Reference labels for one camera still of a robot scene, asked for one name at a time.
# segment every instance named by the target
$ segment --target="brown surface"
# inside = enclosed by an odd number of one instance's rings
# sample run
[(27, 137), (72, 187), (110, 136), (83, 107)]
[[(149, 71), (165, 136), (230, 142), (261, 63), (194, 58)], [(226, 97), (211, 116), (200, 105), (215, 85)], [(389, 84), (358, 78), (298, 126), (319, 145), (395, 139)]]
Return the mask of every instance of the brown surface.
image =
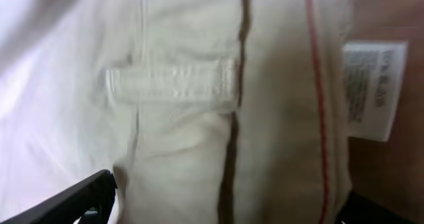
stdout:
[(353, 39), (409, 41), (389, 142), (350, 141), (354, 189), (424, 223), (424, 0), (354, 0), (354, 8)]

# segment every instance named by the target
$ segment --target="red stripe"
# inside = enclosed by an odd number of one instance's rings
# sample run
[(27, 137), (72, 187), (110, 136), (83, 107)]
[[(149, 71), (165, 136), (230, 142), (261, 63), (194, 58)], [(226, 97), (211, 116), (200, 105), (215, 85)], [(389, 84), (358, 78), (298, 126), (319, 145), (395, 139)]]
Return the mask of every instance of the red stripe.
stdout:
[(321, 133), (321, 160), (322, 160), (322, 175), (324, 180), (324, 198), (319, 224), (323, 224), (327, 215), (329, 204), (329, 174), (327, 160), (327, 128), (325, 125), (325, 106), (324, 106), (324, 89), (323, 78), (321, 74), (321, 61), (319, 59), (319, 46), (317, 29), (315, 28), (315, 13), (313, 0), (306, 0), (307, 20), (309, 24), (309, 35), (311, 37), (311, 53), (313, 70), (315, 72), (315, 87), (317, 88), (318, 112), (319, 112), (319, 131)]

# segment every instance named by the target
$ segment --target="clothing label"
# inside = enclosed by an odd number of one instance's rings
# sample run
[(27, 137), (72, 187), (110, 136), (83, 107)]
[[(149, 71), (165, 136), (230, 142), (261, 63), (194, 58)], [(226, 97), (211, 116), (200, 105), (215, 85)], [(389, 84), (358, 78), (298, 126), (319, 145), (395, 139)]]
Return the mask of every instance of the clothing label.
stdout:
[(406, 52), (406, 42), (349, 42), (344, 46), (344, 82), (352, 137), (389, 139)]

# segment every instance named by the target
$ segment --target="black plastic object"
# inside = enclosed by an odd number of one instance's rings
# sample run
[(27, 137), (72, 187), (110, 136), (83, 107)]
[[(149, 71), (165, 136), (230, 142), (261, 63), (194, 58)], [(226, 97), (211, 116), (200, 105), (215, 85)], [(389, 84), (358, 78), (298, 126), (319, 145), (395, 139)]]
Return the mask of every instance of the black plastic object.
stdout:
[(108, 170), (84, 179), (2, 224), (106, 224), (117, 185)]
[(351, 192), (336, 224), (413, 224), (388, 209)]

